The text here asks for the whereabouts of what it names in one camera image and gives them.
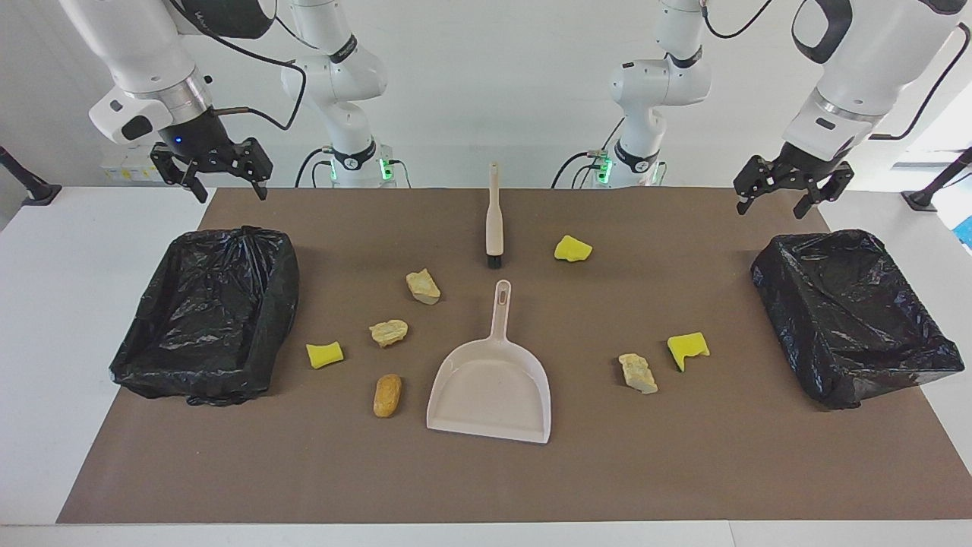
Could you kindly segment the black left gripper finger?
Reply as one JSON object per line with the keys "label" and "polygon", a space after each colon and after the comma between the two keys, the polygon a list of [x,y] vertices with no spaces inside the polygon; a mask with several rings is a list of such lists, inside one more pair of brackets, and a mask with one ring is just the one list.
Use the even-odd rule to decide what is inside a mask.
{"label": "black left gripper finger", "polygon": [[744,163],[733,180],[739,215],[746,214],[757,198],[771,193],[770,187],[775,183],[775,173],[781,171],[782,166],[783,163],[764,159],[760,155],[754,155]]}
{"label": "black left gripper finger", "polygon": [[816,205],[824,201],[836,201],[853,180],[854,174],[850,165],[839,165],[833,173],[819,179],[813,178],[811,174],[799,173],[797,180],[803,183],[806,194],[793,207],[794,217],[803,219]]}

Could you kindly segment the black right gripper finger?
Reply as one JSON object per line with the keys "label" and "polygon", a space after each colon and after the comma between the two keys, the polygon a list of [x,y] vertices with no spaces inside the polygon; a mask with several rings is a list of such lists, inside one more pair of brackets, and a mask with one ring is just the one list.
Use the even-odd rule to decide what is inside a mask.
{"label": "black right gripper finger", "polygon": [[180,167],[176,163],[177,156],[170,146],[163,142],[156,142],[150,149],[150,160],[156,167],[163,183],[169,186],[178,186],[189,191],[195,200],[205,204],[208,200],[208,191],[197,177],[197,163],[190,161],[190,166]]}
{"label": "black right gripper finger", "polygon": [[270,180],[272,170],[272,160],[256,138],[247,138],[230,146],[228,173],[249,182],[258,200],[267,199],[267,181]]}

